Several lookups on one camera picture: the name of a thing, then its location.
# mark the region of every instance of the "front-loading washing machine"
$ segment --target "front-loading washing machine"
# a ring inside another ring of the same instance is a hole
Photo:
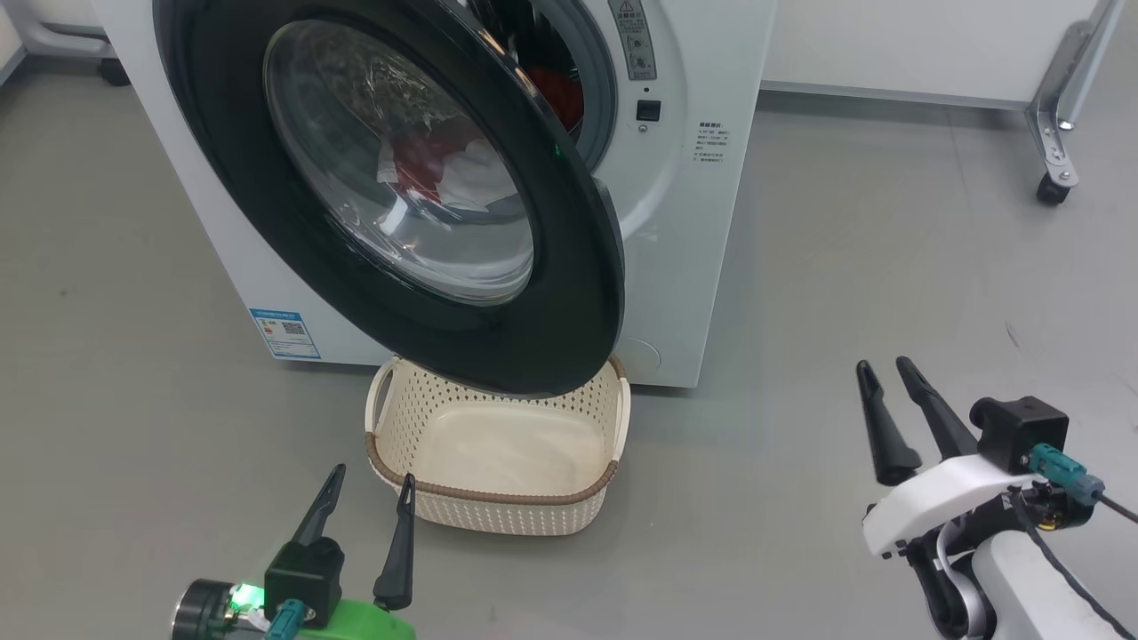
[[[695,386],[775,0],[94,6],[274,356]]]

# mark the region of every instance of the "floor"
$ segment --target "floor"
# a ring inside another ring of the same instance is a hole
[[[1059,208],[1015,115],[765,95],[700,387],[637,391],[578,535],[420,526],[401,615],[439,639],[933,638],[861,541],[884,494],[863,358],[926,461],[897,355],[960,413],[1063,409],[1067,451],[1138,504],[1135,14]],[[130,89],[38,64],[0,88],[0,301],[6,637],[166,637],[189,581],[258,579],[340,461],[328,533],[368,597],[395,522],[360,437],[372,371],[269,358]],[[1049,536],[1131,629],[1135,534],[1104,511]]]

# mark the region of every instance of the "laundry basket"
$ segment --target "laundry basket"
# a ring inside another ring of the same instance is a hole
[[[632,392],[612,358],[585,386],[514,400],[396,358],[371,384],[368,458],[396,492],[417,478],[417,514],[460,528],[568,535],[593,522],[628,433]]]

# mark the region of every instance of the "caster wheel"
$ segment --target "caster wheel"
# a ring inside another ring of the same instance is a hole
[[[1036,199],[1045,205],[1061,205],[1070,192],[1071,187],[1056,184],[1052,181],[1052,177],[1045,173],[1044,179],[1039,181],[1039,189],[1036,189]]]
[[[126,69],[123,68],[123,63],[115,58],[102,58],[99,60],[99,77],[112,87],[126,87],[131,83],[131,79],[126,77]]]

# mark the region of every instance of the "open washing machine door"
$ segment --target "open washing machine door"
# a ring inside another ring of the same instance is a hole
[[[193,136],[273,249],[399,355],[494,393],[592,378],[624,312],[603,188],[450,0],[157,0]]]

